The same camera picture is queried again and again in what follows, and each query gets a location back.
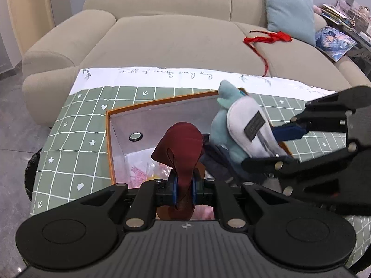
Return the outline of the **maroon brown cloth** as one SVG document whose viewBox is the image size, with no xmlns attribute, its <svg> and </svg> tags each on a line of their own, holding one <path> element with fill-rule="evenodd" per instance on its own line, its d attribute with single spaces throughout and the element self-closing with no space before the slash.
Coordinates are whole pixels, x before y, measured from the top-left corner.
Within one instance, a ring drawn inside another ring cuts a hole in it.
<svg viewBox="0 0 371 278">
<path fill-rule="evenodd" d="M 188 122 L 170 127 L 152 152 L 152 159 L 173 169 L 177 177 L 176 203 L 157 208 L 161 220 L 189 220 L 195 205 L 192 202 L 192 179 L 203 153 L 202 134 Z"/>
</svg>

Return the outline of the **beige sofa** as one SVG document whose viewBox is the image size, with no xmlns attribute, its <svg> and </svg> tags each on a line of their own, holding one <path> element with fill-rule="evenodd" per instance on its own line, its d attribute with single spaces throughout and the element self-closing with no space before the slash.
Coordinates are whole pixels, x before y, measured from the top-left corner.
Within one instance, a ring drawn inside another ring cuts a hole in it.
<svg viewBox="0 0 371 278">
<path fill-rule="evenodd" d="M 326 90 L 370 83 L 348 57 L 333 62 L 300 40 L 244 43 L 266 34 L 265 0 L 86 0 L 25 53 L 26 107 L 52 126 L 78 71 L 93 67 L 267 74 Z"/>
</svg>

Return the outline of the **navy blue headband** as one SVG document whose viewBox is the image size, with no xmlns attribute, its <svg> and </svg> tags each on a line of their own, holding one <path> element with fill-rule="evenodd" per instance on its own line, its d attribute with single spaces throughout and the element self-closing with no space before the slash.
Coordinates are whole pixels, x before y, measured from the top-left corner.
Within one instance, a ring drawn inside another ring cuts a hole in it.
<svg viewBox="0 0 371 278">
<path fill-rule="evenodd" d="M 209 140 L 209 134 L 203 134 L 202 139 L 203 155 L 200 162 L 213 178 L 227 184 L 237 185 L 251 181 L 249 174 L 231 160 L 227 149 L 214 145 Z"/>
</svg>

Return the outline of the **light blue cushion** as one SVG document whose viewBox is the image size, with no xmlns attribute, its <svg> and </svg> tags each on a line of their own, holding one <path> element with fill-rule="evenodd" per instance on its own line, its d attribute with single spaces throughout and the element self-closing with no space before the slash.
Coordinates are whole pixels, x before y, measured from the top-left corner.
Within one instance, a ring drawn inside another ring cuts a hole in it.
<svg viewBox="0 0 371 278">
<path fill-rule="evenodd" d="M 265 0 L 267 29 L 316 44 L 313 0 Z"/>
</svg>

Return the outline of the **anime print pillow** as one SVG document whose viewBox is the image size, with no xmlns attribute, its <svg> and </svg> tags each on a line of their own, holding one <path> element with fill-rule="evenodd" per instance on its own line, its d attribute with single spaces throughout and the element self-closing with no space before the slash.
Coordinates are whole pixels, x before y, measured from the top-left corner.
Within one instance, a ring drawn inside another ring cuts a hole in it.
<svg viewBox="0 0 371 278">
<path fill-rule="evenodd" d="M 353 38 L 330 26 L 316 32 L 316 48 L 334 62 L 356 45 L 357 42 Z"/>
</svg>

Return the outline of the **pink cloth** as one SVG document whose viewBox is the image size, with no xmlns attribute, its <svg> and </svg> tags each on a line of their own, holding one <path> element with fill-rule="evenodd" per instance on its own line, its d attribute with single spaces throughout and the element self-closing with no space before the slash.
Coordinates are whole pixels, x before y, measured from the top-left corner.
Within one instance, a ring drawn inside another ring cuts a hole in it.
<svg viewBox="0 0 371 278">
<path fill-rule="evenodd" d="M 191 220 L 214 220 L 213 208 L 207 205 L 195 206 Z"/>
</svg>

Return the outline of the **cluttered side table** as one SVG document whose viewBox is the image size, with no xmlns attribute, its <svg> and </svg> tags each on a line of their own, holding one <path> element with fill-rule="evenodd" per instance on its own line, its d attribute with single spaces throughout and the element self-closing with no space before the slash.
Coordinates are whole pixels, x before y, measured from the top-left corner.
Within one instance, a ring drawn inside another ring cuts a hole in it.
<svg viewBox="0 0 371 278">
<path fill-rule="evenodd" d="M 320 9 L 330 26 L 357 42 L 346 54 L 370 77 L 370 8 L 355 0 L 337 0 L 335 6 L 322 4 Z"/>
</svg>

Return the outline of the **orange storage box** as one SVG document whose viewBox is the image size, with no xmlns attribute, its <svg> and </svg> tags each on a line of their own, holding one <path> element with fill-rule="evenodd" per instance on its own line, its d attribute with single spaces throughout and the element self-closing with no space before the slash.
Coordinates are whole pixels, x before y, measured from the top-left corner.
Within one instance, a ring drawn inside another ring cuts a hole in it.
<svg viewBox="0 0 371 278">
<path fill-rule="evenodd" d="M 176 193 L 159 214 L 161 219 L 187 220 L 194 213 L 191 188 L 199 164 L 215 179 L 240 184 L 252 178 L 246 159 L 287 157 L 257 102 L 222 81 L 217 92 L 165 98 L 156 104 L 110 111 L 108 155 L 111 176 L 128 179 L 128 158 L 151 150 L 151 158 L 172 168 Z"/>
</svg>

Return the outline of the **green grid tablecloth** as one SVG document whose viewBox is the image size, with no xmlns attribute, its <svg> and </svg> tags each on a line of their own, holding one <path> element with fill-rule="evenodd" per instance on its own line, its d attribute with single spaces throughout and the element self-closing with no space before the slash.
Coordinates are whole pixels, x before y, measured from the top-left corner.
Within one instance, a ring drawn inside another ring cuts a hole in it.
<svg viewBox="0 0 371 278">
<path fill-rule="evenodd" d="M 119 107 L 216 90 L 227 80 L 245 89 L 278 126 L 304 109 L 321 88 L 255 75 L 196 68 L 87 68 L 77 78 L 41 151 L 32 214 L 101 190 L 110 184 L 106 113 Z"/>
</svg>

